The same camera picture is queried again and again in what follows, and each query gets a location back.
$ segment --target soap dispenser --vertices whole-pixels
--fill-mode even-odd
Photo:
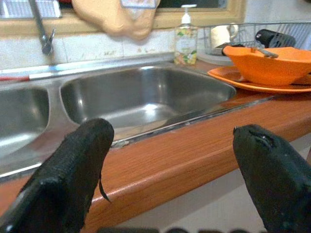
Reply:
[[[175,29],[174,63],[194,65],[197,55],[198,28],[191,25],[188,8],[196,7],[196,4],[182,5],[181,7],[185,9],[185,14],[182,17],[181,25]]]

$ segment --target wood grain laminate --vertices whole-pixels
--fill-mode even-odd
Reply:
[[[252,100],[256,95],[262,94],[239,90],[232,101]],[[82,232],[121,223],[236,169],[232,131],[245,124],[259,124],[289,141],[310,133],[310,93],[278,96],[110,150],[102,178],[112,203],[96,188]],[[26,180],[0,185],[0,214]]]

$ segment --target chrome faucet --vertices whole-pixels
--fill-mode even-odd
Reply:
[[[31,11],[35,17],[35,22],[36,22],[37,27],[38,27],[39,32],[40,32],[40,42],[42,45],[42,52],[45,55],[51,55],[53,53],[52,40],[53,40],[54,35],[55,35],[55,28],[52,30],[51,36],[48,37],[45,33],[43,23],[42,23],[42,17],[41,17],[41,14],[39,12],[38,5],[37,5],[36,1],[35,0],[28,0],[28,1],[30,4],[30,7],[31,7]]]

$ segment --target window frame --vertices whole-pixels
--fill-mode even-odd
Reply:
[[[191,9],[191,23],[196,26],[208,26],[225,23],[242,23],[246,0],[229,0],[227,7]],[[56,28],[57,35],[102,32],[97,26],[88,23],[75,14],[72,9],[63,9],[60,19],[45,19],[43,24],[47,33]],[[153,29],[174,28],[180,24],[183,12],[179,8],[158,8]],[[10,19],[0,21],[0,36],[38,35],[33,19]]]

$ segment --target backsplash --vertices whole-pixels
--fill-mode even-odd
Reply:
[[[203,29],[198,37],[198,46],[203,48]],[[53,55],[46,56],[37,36],[0,37],[0,70],[173,52],[174,30],[154,30],[141,41],[105,33],[56,35],[53,47]]]

